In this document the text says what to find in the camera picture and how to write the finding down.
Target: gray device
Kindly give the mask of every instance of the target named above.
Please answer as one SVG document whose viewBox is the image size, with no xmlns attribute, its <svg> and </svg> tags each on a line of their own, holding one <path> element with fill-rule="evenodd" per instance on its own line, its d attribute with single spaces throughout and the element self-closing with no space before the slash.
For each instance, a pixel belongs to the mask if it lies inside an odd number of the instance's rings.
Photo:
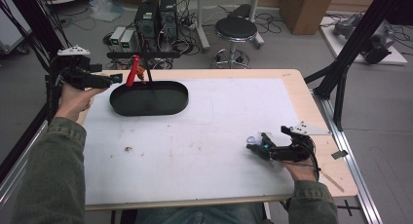
<svg viewBox="0 0 413 224">
<path fill-rule="evenodd" d="M 113 32 L 112 36 L 110 36 L 110 50 L 112 52 L 121 52 L 122 51 L 122 46 L 121 46 L 121 39 L 122 36 L 124 35 L 126 28 L 123 26 L 117 27 L 115 32 Z"/>
<path fill-rule="evenodd" d="M 133 29 L 127 29 L 121 39 L 123 52 L 137 52 L 137 40 Z"/>
</svg>

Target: white table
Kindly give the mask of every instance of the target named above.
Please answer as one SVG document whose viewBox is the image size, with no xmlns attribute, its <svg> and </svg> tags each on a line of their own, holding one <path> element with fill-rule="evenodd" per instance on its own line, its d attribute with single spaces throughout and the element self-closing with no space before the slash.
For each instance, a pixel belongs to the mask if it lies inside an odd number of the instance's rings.
<svg viewBox="0 0 413 224">
<path fill-rule="evenodd" d="M 154 70 L 153 77 L 184 84 L 188 106 L 171 116 L 122 117 L 111 110 L 110 92 L 95 98 L 84 123 L 86 209 L 269 202 L 291 195 L 288 172 L 253 155 L 245 140 L 265 131 L 288 145 L 280 127 L 299 120 L 326 129 L 298 71 Z M 333 196 L 354 196 L 347 166 L 330 156 L 338 150 L 332 137 L 313 140 L 321 181 Z"/>
</svg>

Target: red clip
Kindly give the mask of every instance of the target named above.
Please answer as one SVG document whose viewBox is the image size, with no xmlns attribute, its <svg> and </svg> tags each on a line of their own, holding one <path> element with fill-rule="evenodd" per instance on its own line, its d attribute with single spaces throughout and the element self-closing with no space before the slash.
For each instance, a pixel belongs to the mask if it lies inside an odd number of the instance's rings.
<svg viewBox="0 0 413 224">
<path fill-rule="evenodd" d="M 131 87 L 133 85 L 134 77 L 136 76 L 137 73 L 137 66 L 139 65 L 139 56 L 135 56 L 133 60 L 133 65 L 131 67 L 131 72 L 128 76 L 128 80 L 126 82 L 126 86 Z"/>
</svg>

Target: chair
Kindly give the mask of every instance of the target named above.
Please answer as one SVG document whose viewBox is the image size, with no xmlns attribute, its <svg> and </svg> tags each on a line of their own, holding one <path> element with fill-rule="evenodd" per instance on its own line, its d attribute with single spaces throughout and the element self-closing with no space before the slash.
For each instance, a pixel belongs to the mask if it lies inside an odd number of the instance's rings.
<svg viewBox="0 0 413 224">
<path fill-rule="evenodd" d="M 249 68 L 249 57 L 246 53 L 237 50 L 236 43 L 252 41 L 257 34 L 255 24 L 244 18 L 227 17 L 216 23 L 215 33 L 230 42 L 230 49 L 220 50 L 213 58 L 212 65 L 230 69 L 234 65 Z"/>
</svg>

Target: gray jacket sleeve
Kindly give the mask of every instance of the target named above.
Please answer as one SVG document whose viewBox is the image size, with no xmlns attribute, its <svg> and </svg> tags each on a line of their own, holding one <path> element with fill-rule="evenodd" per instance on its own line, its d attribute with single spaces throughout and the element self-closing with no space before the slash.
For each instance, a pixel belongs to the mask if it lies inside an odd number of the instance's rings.
<svg viewBox="0 0 413 224">
<path fill-rule="evenodd" d="M 289 224 L 338 223 L 337 206 L 327 187 L 319 182 L 296 181 L 288 220 Z"/>
<path fill-rule="evenodd" d="M 12 223 L 84 223 L 85 138 L 80 125 L 52 120 L 30 151 Z"/>
</svg>

